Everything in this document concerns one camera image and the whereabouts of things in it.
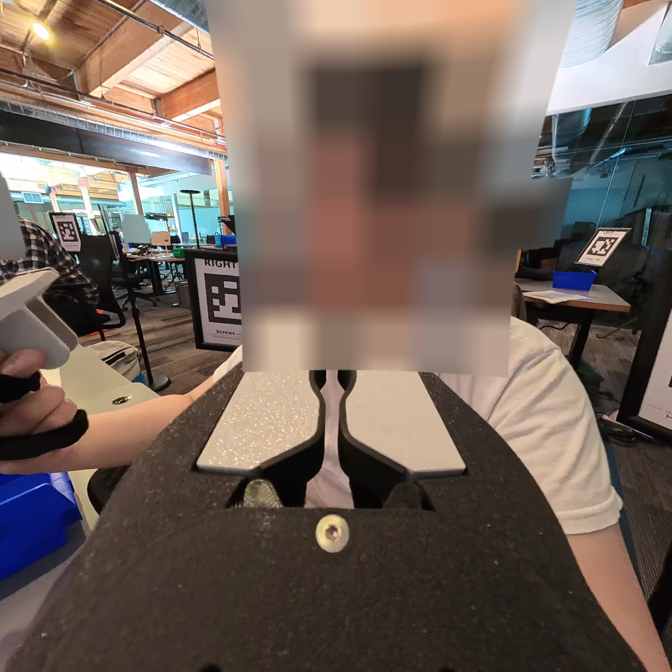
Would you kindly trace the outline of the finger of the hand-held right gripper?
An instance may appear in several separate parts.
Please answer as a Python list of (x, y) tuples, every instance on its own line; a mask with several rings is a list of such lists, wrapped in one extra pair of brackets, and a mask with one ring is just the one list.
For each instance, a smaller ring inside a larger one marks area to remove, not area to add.
[(1, 350), (12, 355), (38, 349), (45, 354), (46, 369), (65, 365), (79, 344), (42, 298), (57, 279), (58, 273), (46, 268), (18, 274), (1, 286)]

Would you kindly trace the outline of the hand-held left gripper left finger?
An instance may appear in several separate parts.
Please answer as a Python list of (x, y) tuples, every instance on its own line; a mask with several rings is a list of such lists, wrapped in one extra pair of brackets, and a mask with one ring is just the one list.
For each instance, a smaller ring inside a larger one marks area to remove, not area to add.
[(324, 457), (324, 399), (315, 373), (244, 373), (196, 461), (225, 475), (315, 475)]

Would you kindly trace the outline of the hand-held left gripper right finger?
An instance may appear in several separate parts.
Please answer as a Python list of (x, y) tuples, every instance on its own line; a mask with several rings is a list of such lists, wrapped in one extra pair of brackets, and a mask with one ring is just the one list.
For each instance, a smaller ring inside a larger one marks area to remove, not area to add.
[(350, 479), (441, 478), (466, 470), (416, 372), (350, 372), (339, 415), (339, 461)]

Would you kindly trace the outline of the blue plastic bin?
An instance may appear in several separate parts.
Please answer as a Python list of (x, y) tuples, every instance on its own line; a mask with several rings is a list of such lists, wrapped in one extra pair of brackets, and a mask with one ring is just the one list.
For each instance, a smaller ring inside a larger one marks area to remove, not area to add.
[(1, 579), (65, 545), (82, 519), (69, 475), (1, 475)]
[(552, 287), (557, 290), (588, 292), (597, 278), (597, 272), (559, 272), (553, 271)]

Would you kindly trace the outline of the person's left forearm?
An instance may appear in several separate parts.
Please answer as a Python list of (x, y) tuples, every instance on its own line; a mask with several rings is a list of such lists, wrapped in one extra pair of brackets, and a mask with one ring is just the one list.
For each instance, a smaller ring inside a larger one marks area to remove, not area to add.
[(619, 526), (567, 541), (596, 600), (645, 669), (670, 671)]

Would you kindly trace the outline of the person's right hand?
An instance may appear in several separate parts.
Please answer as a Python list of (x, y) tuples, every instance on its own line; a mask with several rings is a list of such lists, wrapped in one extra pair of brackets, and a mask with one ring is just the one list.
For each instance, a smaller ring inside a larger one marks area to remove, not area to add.
[[(24, 349), (12, 355), (1, 351), (1, 374), (29, 378), (40, 372), (45, 362), (45, 354), (38, 349)], [(1, 436), (48, 432), (69, 424), (76, 413), (76, 404), (65, 397), (63, 389), (41, 377), (38, 391), (1, 405)]]

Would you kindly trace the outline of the black mesh office chair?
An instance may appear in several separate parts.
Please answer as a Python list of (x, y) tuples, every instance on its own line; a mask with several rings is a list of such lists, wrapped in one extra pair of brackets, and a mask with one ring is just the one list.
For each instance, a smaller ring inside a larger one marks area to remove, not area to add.
[(100, 333), (105, 328), (118, 329), (126, 324), (126, 314), (114, 295), (113, 288), (127, 291), (125, 303), (130, 302), (130, 294), (136, 299), (149, 301), (157, 306), (156, 298), (147, 292), (142, 292), (143, 281), (148, 279), (136, 273), (133, 264), (122, 253), (120, 261), (115, 260), (116, 244), (109, 236), (89, 236), (84, 234), (80, 239), (80, 251), (77, 253), (80, 269), (97, 285), (98, 304), (96, 316), (103, 320), (98, 329)]

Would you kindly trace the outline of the small marker sign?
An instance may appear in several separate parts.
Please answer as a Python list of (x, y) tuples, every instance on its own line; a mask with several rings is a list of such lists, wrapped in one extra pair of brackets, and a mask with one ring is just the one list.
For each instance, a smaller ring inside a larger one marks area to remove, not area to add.
[(615, 226), (597, 229), (573, 264), (603, 267), (630, 231), (631, 228)]
[(70, 253), (79, 253), (81, 232), (76, 215), (70, 212), (49, 212), (48, 216), (62, 247)]

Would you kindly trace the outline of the white bag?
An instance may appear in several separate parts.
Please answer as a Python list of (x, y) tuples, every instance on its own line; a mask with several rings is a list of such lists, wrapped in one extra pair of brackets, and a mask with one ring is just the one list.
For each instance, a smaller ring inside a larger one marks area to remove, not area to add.
[(139, 350), (123, 341), (105, 340), (88, 347), (103, 363), (109, 365), (118, 374), (130, 382), (140, 375)]

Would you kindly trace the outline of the black pole stand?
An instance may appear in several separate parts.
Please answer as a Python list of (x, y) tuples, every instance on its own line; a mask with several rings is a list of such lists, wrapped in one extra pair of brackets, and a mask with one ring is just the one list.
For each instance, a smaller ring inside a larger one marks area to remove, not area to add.
[(165, 389), (167, 389), (172, 381), (169, 376), (159, 374), (157, 376), (153, 375), (153, 371), (150, 365), (150, 361), (148, 358), (148, 352), (147, 352), (147, 346), (145, 343), (145, 336), (144, 332), (142, 330), (141, 322), (140, 322), (140, 314), (139, 314), (139, 309), (137, 307), (137, 301), (134, 292), (129, 289), (128, 290), (128, 299), (130, 302), (130, 310), (133, 318), (134, 325), (136, 327), (136, 334), (138, 337), (139, 341), (139, 348), (140, 348), (140, 353), (142, 357), (143, 364), (145, 365), (145, 376), (147, 379), (147, 386), (149, 389), (151, 389), (154, 392), (160, 392)]

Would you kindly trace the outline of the framed marker sign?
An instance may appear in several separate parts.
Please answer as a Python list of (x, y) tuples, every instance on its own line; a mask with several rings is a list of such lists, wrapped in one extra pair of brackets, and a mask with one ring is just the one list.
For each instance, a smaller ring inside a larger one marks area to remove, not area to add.
[(232, 352), (243, 342), (238, 262), (235, 248), (185, 251), (197, 349)]

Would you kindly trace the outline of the operator in white shirt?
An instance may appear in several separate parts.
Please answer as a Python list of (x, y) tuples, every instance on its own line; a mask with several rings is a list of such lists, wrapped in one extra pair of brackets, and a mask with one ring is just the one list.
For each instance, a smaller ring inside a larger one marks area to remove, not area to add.
[(512, 317), (508, 376), (438, 374), (508, 443), (572, 543), (621, 535), (595, 414), (578, 376), (543, 332)]

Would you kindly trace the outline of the silver air duct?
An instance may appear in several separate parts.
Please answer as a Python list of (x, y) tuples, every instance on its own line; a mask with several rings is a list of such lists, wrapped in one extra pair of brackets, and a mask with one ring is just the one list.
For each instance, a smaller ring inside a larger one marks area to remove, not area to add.
[(577, 1), (559, 67), (594, 61), (611, 44), (624, 1)]

